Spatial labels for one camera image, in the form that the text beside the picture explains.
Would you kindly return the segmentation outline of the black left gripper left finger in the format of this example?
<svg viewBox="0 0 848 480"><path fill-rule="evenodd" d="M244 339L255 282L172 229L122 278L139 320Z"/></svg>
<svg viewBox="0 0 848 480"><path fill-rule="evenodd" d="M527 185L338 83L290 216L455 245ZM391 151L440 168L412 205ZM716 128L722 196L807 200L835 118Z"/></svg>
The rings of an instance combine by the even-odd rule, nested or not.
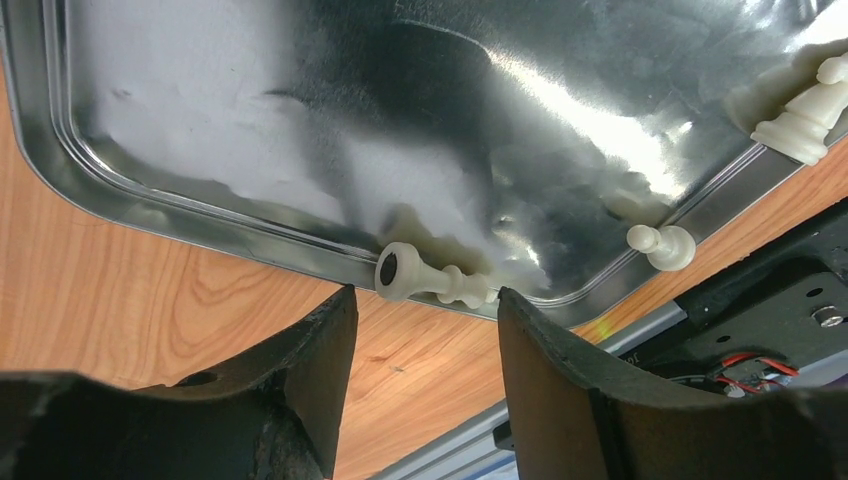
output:
<svg viewBox="0 0 848 480"><path fill-rule="evenodd" d="M172 386L1 376L5 479L329 479L357 337L345 286L301 320Z"/></svg>

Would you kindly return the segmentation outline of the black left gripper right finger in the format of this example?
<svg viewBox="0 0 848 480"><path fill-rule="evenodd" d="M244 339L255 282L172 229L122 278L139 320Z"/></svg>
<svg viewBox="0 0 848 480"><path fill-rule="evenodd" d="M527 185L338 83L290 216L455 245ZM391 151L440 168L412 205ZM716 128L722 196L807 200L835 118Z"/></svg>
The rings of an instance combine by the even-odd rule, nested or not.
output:
<svg viewBox="0 0 848 480"><path fill-rule="evenodd" d="M523 479L843 479L847 393L730 399L663 379L499 294L498 335Z"/></svg>

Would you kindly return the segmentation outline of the white bishop piece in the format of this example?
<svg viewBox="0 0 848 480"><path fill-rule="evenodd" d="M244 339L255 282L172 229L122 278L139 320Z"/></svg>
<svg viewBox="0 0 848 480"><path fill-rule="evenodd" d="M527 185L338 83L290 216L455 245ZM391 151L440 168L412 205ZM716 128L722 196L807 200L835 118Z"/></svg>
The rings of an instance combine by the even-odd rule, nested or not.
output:
<svg viewBox="0 0 848 480"><path fill-rule="evenodd" d="M434 268L422 260L413 245L403 242L392 242L383 249L374 284L377 294L388 301L432 294L443 304L461 302L478 309L497 298L485 275L466 275L456 265Z"/></svg>

